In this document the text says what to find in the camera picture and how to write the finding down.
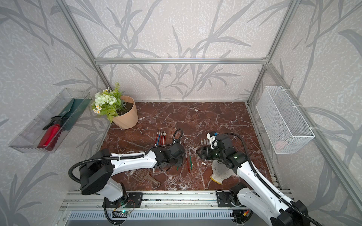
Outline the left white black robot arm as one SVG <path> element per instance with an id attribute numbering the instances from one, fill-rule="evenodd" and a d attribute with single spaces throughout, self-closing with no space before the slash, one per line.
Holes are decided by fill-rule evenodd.
<path id="1" fill-rule="evenodd" d="M 113 176 L 136 169 L 182 166 L 185 153 L 179 142 L 154 146 L 140 153 L 115 154 L 105 149 L 71 166 L 68 175 L 81 185 L 82 195 L 99 194 L 115 202 L 126 199 L 127 194 L 124 186 L 112 179 Z"/>

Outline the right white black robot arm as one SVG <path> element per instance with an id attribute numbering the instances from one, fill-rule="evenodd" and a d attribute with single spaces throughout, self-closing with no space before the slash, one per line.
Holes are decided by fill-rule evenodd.
<path id="1" fill-rule="evenodd" d="M 246 184 L 239 183 L 229 190 L 229 199 L 235 207 L 245 206 L 270 226 L 320 225 L 311 218 L 301 201 L 293 201 L 278 190 L 252 163 L 245 141 L 244 151 L 238 151 L 232 143 L 233 133 L 207 134 L 208 146 L 197 150 L 202 160 L 218 161 L 232 170 Z"/>

